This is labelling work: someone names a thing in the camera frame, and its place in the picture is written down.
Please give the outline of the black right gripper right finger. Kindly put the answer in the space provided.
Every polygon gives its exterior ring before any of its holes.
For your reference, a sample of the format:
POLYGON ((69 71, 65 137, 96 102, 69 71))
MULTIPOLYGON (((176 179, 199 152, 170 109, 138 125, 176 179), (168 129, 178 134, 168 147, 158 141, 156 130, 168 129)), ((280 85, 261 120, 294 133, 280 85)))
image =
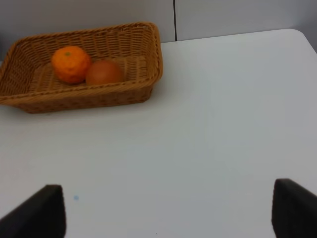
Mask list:
POLYGON ((289 178, 277 179, 271 223, 277 238, 315 238, 317 196, 289 178))

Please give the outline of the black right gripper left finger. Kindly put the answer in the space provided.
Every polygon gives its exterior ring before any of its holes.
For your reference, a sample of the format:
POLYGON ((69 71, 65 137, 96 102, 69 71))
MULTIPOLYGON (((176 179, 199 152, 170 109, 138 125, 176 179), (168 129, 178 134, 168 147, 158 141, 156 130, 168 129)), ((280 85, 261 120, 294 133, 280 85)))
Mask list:
POLYGON ((44 186, 0 220, 2 238, 63 238, 66 210, 61 185, 44 186))

